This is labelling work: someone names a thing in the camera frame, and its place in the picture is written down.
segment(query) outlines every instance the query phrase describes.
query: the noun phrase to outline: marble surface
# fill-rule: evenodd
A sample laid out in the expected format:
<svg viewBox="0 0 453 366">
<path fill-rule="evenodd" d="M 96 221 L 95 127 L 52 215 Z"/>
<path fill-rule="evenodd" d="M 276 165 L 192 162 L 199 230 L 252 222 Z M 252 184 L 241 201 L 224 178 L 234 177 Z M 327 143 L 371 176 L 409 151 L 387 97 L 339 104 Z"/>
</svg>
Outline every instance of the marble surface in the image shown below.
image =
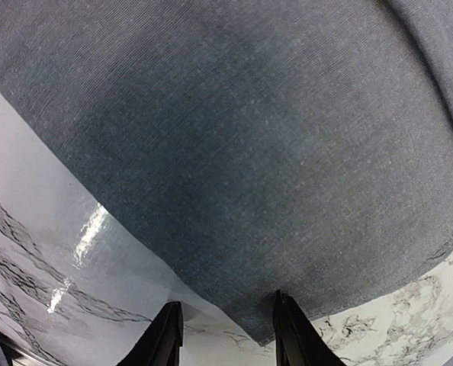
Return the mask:
<svg viewBox="0 0 453 366">
<path fill-rule="evenodd" d="M 0 332 L 45 364 L 112 366 L 168 300 L 185 305 L 183 365 L 274 365 L 137 242 L 0 95 Z M 347 365 L 453 355 L 453 253 L 398 291 L 313 321 Z"/>
</svg>

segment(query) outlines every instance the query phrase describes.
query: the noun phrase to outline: blue-gray cloth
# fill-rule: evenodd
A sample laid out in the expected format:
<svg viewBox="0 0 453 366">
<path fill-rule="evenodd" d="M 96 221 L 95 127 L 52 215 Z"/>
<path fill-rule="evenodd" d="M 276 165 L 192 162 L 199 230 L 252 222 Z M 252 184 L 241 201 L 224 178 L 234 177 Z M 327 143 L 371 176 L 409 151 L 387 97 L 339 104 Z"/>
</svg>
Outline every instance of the blue-gray cloth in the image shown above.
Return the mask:
<svg viewBox="0 0 453 366">
<path fill-rule="evenodd" d="M 260 343 L 453 249 L 453 0 L 0 0 L 0 91 Z"/>
</svg>

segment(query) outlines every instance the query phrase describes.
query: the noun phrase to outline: glossy surface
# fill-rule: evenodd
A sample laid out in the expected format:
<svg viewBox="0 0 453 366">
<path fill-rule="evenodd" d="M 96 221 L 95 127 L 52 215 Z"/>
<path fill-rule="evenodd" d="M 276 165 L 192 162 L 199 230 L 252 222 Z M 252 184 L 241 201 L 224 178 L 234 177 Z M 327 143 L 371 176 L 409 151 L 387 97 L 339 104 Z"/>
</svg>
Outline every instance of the glossy surface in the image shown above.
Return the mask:
<svg viewBox="0 0 453 366">
<path fill-rule="evenodd" d="M 183 365 L 274 365 L 74 179 L 0 95 L 0 331 L 49 364 L 116 364 L 168 300 L 185 306 Z M 347 365 L 453 355 L 453 253 L 404 288 L 313 322 Z"/>
</svg>

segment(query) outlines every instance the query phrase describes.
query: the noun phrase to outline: white marble table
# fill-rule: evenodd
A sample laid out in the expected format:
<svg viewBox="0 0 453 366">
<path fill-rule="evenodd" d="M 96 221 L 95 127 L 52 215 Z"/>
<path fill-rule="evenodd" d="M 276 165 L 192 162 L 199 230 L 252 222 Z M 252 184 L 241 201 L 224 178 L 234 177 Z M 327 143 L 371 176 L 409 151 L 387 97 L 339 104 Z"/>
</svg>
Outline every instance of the white marble table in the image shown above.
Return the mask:
<svg viewBox="0 0 453 366">
<path fill-rule="evenodd" d="M 168 300 L 185 305 L 182 365 L 274 365 L 137 242 L 0 95 L 0 332 L 48 364 L 112 366 Z M 453 355 L 453 253 L 398 291 L 313 322 L 347 365 Z"/>
</svg>

